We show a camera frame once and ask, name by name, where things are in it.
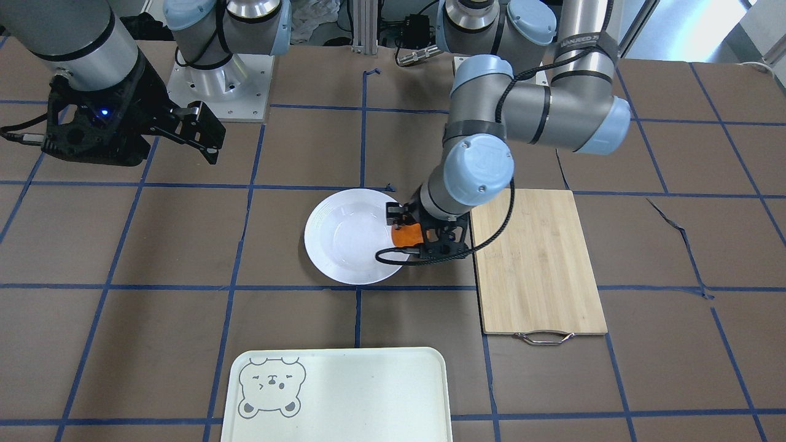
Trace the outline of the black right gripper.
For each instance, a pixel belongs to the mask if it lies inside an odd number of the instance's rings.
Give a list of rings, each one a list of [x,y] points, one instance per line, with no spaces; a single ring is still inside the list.
[[[147,159],[146,135],[160,136],[199,151],[216,165],[227,129],[202,101],[174,103],[146,56],[115,86],[78,91],[69,78],[50,81],[47,132],[42,153],[60,160],[135,167]]]

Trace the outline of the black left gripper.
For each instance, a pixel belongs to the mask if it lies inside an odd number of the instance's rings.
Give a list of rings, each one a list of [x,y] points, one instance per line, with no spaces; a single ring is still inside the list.
[[[413,224],[413,214],[409,205],[398,202],[385,204],[386,224],[394,228],[402,228]],[[470,215],[463,214],[455,220],[436,219],[428,212],[417,212],[416,223],[421,224],[424,243],[405,246],[402,252],[414,255],[418,260],[446,262],[455,258],[466,258],[470,255],[470,246],[466,243]]]

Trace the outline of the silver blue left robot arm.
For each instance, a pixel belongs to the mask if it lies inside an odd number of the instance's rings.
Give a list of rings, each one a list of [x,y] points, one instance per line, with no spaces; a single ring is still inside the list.
[[[618,43],[607,28],[612,1],[441,1],[439,50],[460,54],[450,90],[440,164],[409,202],[389,203],[387,223],[420,229],[413,246],[376,261],[424,266],[464,258],[469,212],[508,188],[508,142],[607,155],[626,137],[631,106],[612,93]]]

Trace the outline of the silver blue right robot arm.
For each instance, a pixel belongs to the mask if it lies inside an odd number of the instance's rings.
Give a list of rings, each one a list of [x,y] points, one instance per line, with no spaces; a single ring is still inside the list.
[[[148,136],[189,145],[213,165],[227,131],[208,100],[244,88],[241,54],[279,56],[289,48],[289,1],[166,1],[166,28],[196,93],[179,106],[106,1],[3,1],[2,27],[52,70],[47,111],[3,126],[9,142],[51,157],[135,167]]]

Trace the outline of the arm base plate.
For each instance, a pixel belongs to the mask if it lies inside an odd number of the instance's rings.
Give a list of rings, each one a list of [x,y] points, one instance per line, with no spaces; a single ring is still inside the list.
[[[477,77],[488,74],[505,74],[513,77],[513,68],[508,61],[492,54],[454,57],[454,86],[451,91]]]
[[[175,64],[166,84],[169,98],[183,108],[202,101],[222,122],[263,123],[275,61],[275,56],[235,54],[213,70]]]

